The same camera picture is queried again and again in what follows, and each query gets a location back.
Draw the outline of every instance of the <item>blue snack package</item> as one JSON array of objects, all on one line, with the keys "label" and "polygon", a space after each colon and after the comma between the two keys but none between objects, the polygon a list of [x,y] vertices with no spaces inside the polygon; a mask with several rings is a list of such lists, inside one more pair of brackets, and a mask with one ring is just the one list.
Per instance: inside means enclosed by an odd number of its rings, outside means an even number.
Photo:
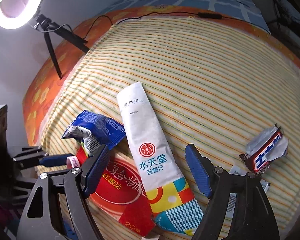
[{"label": "blue snack package", "polygon": [[100,144],[106,144],[111,150],[126,133],[123,125],[110,117],[83,110],[68,126],[62,139],[74,138],[84,143],[94,137]]}]

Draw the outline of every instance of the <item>small white packet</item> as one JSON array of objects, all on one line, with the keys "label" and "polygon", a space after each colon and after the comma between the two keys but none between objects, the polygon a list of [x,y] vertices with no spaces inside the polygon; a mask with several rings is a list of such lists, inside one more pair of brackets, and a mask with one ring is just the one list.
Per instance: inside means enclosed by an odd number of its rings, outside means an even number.
[{"label": "small white packet", "polygon": [[[235,165],[233,165],[231,167],[231,169],[229,170],[230,174],[241,175],[241,176],[245,176],[247,172],[248,171],[244,171]],[[265,191],[265,193],[267,193],[267,191],[270,187],[270,183],[265,181],[264,179],[262,179],[262,180],[260,180],[260,184],[261,184],[263,190]],[[227,212],[226,212],[227,218],[233,217],[236,198],[237,198],[237,193],[230,193],[229,203],[228,203]]]},{"label": "small white packet", "polygon": [[118,93],[117,100],[129,148],[157,225],[193,235],[203,212],[174,161],[142,84],[126,87]]}]

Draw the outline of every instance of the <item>silver screw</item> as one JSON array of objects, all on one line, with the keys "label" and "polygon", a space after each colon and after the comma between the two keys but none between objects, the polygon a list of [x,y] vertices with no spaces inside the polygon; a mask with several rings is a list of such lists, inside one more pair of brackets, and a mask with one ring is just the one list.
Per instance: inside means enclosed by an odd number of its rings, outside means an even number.
[{"label": "silver screw", "polygon": [[48,177],[48,174],[45,173],[45,172],[41,173],[40,176],[39,176],[40,179],[45,179],[46,177]]},{"label": "silver screw", "polygon": [[214,171],[215,171],[216,173],[223,173],[223,168],[221,168],[221,167],[215,167],[215,168],[214,168]]},{"label": "silver screw", "polygon": [[256,176],[255,176],[254,173],[249,172],[249,173],[248,173],[248,177],[249,177],[250,179],[254,179]]},{"label": "silver screw", "polygon": [[78,167],[76,167],[76,168],[73,168],[72,170],[71,170],[71,172],[73,173],[73,174],[77,174],[77,173],[79,173],[80,172],[80,168],[78,168]]}]

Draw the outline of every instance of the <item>striped cloth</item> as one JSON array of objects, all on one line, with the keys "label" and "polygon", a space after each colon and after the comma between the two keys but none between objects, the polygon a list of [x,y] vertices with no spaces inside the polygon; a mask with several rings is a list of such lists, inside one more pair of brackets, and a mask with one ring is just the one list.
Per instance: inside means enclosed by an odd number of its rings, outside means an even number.
[{"label": "striped cloth", "polygon": [[[61,140],[84,109],[122,122],[116,95],[141,81],[196,199],[206,208],[184,150],[194,143],[215,166],[246,169],[245,145],[277,123],[289,139],[289,154],[275,160],[263,178],[279,230],[300,204],[300,79],[296,66],[266,43],[226,25],[192,17],[143,18],[113,25],[84,57],[43,127],[41,144],[51,154],[75,153]],[[127,141],[116,149],[130,155]],[[101,211],[93,213],[105,239],[139,239]],[[225,220],[220,237],[229,231]],[[155,229],[160,239],[188,239]]]}]

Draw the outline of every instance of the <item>white wall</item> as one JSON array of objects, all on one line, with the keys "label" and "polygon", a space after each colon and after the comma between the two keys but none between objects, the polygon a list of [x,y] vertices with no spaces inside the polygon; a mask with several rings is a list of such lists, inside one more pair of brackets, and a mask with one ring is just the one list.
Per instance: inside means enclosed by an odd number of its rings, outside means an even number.
[{"label": "white wall", "polygon": [[[117,0],[43,0],[41,13],[61,24],[76,27]],[[54,46],[61,38],[51,34]],[[24,25],[0,27],[0,103],[8,105],[8,146],[26,145],[22,99],[49,54],[43,34]]]}]

